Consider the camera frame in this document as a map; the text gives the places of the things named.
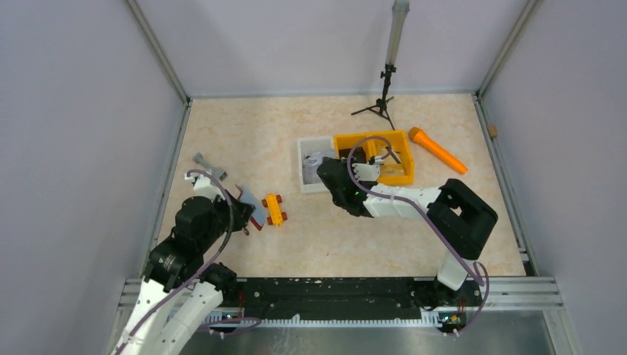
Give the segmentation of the red leather card holder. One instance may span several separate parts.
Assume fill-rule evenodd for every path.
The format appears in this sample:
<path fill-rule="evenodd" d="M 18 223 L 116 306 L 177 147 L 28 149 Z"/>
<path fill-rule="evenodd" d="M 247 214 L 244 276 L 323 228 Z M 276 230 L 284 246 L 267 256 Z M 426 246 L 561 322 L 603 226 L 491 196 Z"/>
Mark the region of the red leather card holder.
<path fill-rule="evenodd" d="M 256 198 L 244 185 L 235 185 L 235 187 L 239 192 L 237 199 L 242 203 L 246 203 L 254 207 L 254 210 L 249 218 L 249 222 L 252 223 L 257 231 L 262 231 L 268 218 L 268 211 L 266 207 L 264 207 L 262 205 L 262 201 Z"/>

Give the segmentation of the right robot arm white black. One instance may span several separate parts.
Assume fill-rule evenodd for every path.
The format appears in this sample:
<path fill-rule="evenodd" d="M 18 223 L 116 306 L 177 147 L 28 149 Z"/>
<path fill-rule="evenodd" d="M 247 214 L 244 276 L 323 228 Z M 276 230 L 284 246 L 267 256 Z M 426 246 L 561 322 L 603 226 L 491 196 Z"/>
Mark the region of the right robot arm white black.
<path fill-rule="evenodd" d="M 433 285 L 435 298 L 452 305 L 463 296 L 471 277 L 487 284 L 487 270 L 479 263 L 495 224 L 497 212 L 459 179 L 435 188 L 388 186 L 357 180 L 344 160 L 324 158 L 317 174 L 333 203 L 355 217 L 402 217 L 424 220 L 447 248 Z"/>

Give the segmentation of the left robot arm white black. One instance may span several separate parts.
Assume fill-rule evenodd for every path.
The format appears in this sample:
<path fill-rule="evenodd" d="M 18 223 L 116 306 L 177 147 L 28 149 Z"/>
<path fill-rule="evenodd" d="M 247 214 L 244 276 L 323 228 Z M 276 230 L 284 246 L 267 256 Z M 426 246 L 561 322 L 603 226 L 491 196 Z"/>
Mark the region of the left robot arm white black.
<path fill-rule="evenodd" d="M 179 354 L 206 316 L 237 296 L 236 274 L 204 254 L 219 237 L 244 229 L 255 206 L 193 196 L 170 235 L 150 253 L 135 307 L 113 354 Z"/>

